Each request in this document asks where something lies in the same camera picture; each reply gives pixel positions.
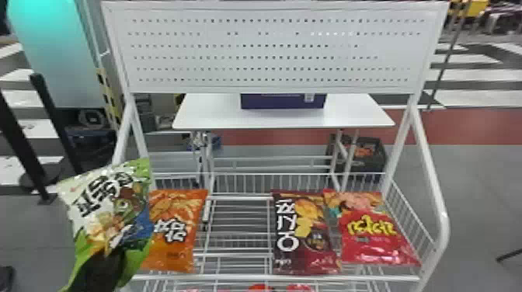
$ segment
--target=snack bag logo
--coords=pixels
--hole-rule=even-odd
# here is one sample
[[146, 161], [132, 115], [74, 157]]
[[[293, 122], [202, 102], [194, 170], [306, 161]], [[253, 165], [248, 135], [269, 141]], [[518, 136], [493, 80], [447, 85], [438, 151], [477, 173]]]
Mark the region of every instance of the snack bag logo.
[[277, 215], [277, 247], [283, 252], [292, 252], [299, 246], [299, 239], [295, 237], [298, 215], [295, 213], [295, 203], [292, 199], [278, 200], [276, 203]]
[[[98, 210], [102, 206], [101, 203], [105, 198], [109, 197], [110, 200], [114, 200], [120, 195], [120, 191], [124, 187], [128, 188], [132, 182], [132, 176], [125, 172], [115, 173], [112, 179], [109, 176], [99, 176], [87, 185], [80, 194], [80, 197], [72, 202], [72, 206], [78, 209], [78, 212], [82, 217], [89, 216], [92, 212]], [[118, 202], [116, 207], [132, 208], [133, 206], [131, 203], [122, 199], [121, 202]]]
[[186, 224], [182, 221], [178, 221], [176, 218], [172, 218], [167, 221], [159, 219], [154, 225], [154, 233], [164, 233], [165, 240], [168, 243], [172, 242], [185, 242]]
[[351, 221], [346, 225], [346, 229], [351, 235], [397, 235], [393, 223], [383, 220], [373, 221], [370, 215], [363, 215], [360, 220]]

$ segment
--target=white shelf top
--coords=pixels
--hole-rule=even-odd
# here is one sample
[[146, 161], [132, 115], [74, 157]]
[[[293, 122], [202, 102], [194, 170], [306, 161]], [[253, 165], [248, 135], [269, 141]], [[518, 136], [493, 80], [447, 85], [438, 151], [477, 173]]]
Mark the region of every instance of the white shelf top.
[[328, 94], [323, 109], [241, 109], [239, 94], [187, 94], [176, 130], [332, 129], [391, 127], [395, 123], [368, 94]]

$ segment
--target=wire grid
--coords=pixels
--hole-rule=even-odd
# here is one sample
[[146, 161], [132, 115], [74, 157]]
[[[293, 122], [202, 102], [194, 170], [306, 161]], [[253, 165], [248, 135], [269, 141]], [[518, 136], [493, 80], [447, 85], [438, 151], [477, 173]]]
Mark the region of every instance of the wire grid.
[[[378, 191], [383, 173], [351, 173], [347, 191]], [[194, 189], [199, 185], [194, 175], [161, 174], [156, 176], [158, 188]], [[197, 288], [199, 290], [246, 290], [257, 282], [206, 280], [210, 275], [272, 275], [272, 245], [276, 238], [273, 232], [275, 214], [270, 195], [271, 189], [291, 189], [321, 192], [333, 188], [332, 175], [327, 173], [215, 173], [214, 187], [208, 201], [211, 217], [201, 224], [194, 246], [195, 273], [198, 281], [187, 281], [192, 277], [172, 273], [169, 280], [149, 280], [143, 291], [177, 291]], [[389, 213], [398, 223], [398, 228], [407, 237], [422, 262], [433, 251], [433, 239], [422, 222], [413, 212], [404, 195], [395, 183], [386, 197]], [[334, 249], [341, 253], [341, 236], [335, 218], [329, 219], [330, 235]], [[394, 285], [399, 289], [411, 285], [418, 279], [421, 269], [375, 265], [342, 265], [342, 275], [368, 276], [367, 281], [335, 281], [335, 279], [301, 281], [316, 291], [390, 291]], [[392, 281], [374, 280], [372, 276], [387, 276]], [[271, 287], [282, 290], [288, 282], [270, 282]]]

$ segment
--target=white floor stripe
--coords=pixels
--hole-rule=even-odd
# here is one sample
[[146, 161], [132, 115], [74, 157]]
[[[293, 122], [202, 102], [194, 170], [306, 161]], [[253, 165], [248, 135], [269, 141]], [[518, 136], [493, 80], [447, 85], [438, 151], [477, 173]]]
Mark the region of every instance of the white floor stripe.
[[[433, 63], [444, 63], [446, 55], [435, 54], [431, 61]], [[454, 54], [450, 56], [450, 64], [465, 64], [465, 63], [487, 63], [487, 64], [498, 64], [501, 61], [495, 60], [492, 57], [488, 57], [482, 54]]]
[[[426, 80], [434, 81], [437, 80], [439, 75], [438, 69], [430, 70]], [[511, 70], [511, 69], [480, 69], [480, 70], [468, 70], [468, 69], [448, 69], [444, 72], [442, 78], [444, 81], [484, 81], [484, 82], [495, 82], [495, 81], [506, 81], [506, 82], [520, 82], [522, 81], [522, 70]]]
[[33, 69], [16, 69], [0, 77], [4, 82], [28, 82], [29, 75], [34, 73]]
[[514, 43], [491, 43], [491, 45], [499, 49], [508, 50], [511, 53], [522, 55], [522, 47]]
[[[41, 156], [40, 163], [56, 163], [63, 156]], [[0, 186], [18, 186], [19, 177], [26, 172], [16, 156], [0, 156]]]
[[23, 49], [22, 44], [20, 43], [14, 43], [5, 47], [0, 47], [0, 59], [4, 57], [9, 57], [21, 51], [23, 51]]
[[[450, 44], [449, 43], [438, 43], [437, 44], [437, 49], [438, 50], [449, 50], [450, 49]], [[453, 50], [468, 50], [467, 48], [463, 47], [463, 46], [459, 46], [459, 45], [454, 45], [453, 46]]]
[[4, 90], [5, 101], [13, 109], [24, 107], [43, 107], [38, 93], [33, 90]]
[[438, 90], [435, 99], [444, 106], [522, 107], [518, 90]]
[[48, 119], [19, 120], [23, 133], [30, 138], [56, 138], [58, 135]]

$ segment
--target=white pegboard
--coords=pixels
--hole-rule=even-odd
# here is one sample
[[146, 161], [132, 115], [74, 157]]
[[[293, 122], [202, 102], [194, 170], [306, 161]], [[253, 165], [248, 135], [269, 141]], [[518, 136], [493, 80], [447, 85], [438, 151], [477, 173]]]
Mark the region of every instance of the white pegboard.
[[447, 3], [104, 2], [103, 10], [131, 92], [413, 93]]

